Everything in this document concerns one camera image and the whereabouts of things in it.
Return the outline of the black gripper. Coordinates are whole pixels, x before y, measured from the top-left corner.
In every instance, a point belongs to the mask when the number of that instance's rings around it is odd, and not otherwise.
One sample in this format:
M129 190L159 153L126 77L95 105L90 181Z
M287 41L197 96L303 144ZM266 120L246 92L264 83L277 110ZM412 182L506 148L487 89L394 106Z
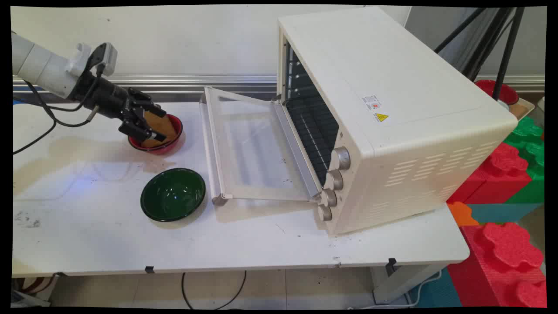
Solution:
M118 131L137 141L155 139L162 142L167 139L166 135L150 127L144 117L147 111L162 118L167 115L166 111L152 102L151 96L135 88L124 89L86 71L72 90L71 100L79 101L86 109L98 109L96 113L108 119L119 119Z

